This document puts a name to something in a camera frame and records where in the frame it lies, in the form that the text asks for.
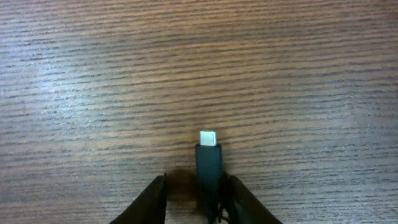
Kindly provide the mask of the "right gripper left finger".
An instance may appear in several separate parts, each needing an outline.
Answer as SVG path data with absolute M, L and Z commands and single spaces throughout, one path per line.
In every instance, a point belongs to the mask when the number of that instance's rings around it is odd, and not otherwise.
M 164 224 L 167 174 L 158 175 L 110 224 Z

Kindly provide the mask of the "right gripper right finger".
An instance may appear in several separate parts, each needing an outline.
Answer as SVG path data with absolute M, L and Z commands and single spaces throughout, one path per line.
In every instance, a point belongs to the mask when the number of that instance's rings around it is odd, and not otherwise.
M 282 224 L 235 175 L 224 178 L 222 220 L 229 224 Z

